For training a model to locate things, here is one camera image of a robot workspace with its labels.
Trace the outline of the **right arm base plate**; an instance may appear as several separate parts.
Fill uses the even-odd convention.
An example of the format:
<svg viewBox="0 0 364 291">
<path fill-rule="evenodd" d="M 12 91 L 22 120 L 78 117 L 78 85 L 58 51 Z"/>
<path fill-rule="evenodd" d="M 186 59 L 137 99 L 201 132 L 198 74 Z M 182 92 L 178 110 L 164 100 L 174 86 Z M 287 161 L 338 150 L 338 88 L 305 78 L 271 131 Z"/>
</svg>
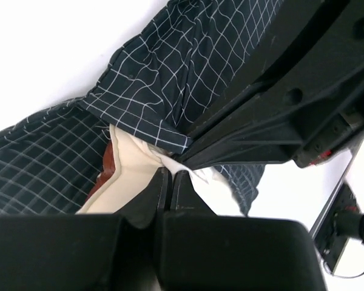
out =
<svg viewBox="0 0 364 291">
<path fill-rule="evenodd" d="M 364 246 L 364 213 L 345 181 L 358 152 L 358 147 L 351 150 L 348 165 L 310 230 L 322 267 L 331 276 L 336 276 L 334 272 L 350 239 Z"/>
</svg>

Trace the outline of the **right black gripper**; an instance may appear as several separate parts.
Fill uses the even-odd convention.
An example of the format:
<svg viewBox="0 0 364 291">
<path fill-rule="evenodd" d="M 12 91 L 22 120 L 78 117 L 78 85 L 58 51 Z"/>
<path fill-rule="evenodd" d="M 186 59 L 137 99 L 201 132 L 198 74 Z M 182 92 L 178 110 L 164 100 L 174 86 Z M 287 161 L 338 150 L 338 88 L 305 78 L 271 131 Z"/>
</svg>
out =
<svg viewBox="0 0 364 291">
<path fill-rule="evenodd" d="M 176 157 L 320 164 L 364 136 L 364 1 L 285 1 L 247 64 L 187 133 Z"/>
</svg>

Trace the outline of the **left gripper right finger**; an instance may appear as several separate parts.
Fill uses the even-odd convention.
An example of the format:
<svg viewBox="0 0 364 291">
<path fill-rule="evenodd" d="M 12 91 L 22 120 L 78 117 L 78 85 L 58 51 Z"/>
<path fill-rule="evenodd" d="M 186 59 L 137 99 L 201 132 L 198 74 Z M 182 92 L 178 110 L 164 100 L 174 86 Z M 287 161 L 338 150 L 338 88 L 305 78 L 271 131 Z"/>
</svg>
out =
<svg viewBox="0 0 364 291">
<path fill-rule="evenodd" d="M 323 290 L 314 243 L 297 221 L 218 216 L 176 175 L 162 227 L 165 290 Z"/>
</svg>

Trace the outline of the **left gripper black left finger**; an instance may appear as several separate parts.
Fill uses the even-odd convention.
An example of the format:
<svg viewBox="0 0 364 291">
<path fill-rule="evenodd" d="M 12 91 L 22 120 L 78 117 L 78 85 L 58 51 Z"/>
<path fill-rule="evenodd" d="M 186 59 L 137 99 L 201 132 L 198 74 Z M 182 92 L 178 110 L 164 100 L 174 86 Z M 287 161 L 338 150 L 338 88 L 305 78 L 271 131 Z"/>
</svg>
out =
<svg viewBox="0 0 364 291">
<path fill-rule="evenodd" d="M 158 169 L 113 214 L 0 216 L 0 290 L 160 290 L 154 225 L 171 184 Z"/>
</svg>

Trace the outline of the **cream white pillow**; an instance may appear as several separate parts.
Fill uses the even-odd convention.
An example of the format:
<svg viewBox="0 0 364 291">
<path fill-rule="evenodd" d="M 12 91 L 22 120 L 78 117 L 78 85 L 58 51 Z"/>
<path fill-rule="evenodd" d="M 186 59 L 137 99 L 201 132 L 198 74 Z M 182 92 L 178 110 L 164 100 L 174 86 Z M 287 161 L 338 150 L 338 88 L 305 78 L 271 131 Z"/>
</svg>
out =
<svg viewBox="0 0 364 291">
<path fill-rule="evenodd" d="M 186 171 L 193 189 L 220 216 L 241 216 L 231 186 L 213 167 L 191 170 L 154 145 L 110 125 L 110 142 L 103 156 L 103 171 L 79 214 L 114 213 L 133 200 L 165 167 L 172 175 Z"/>
</svg>

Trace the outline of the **dark checkered pillowcase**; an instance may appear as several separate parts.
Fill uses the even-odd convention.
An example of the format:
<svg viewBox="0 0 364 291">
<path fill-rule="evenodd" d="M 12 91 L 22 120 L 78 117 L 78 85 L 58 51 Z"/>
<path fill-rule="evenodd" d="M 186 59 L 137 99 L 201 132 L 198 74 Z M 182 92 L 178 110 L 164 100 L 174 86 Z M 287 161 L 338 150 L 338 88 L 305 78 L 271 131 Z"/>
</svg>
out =
<svg viewBox="0 0 364 291">
<path fill-rule="evenodd" d="M 0 215 L 75 213 L 116 125 L 171 153 L 258 47 L 281 1 L 170 1 L 85 96 L 0 132 Z"/>
</svg>

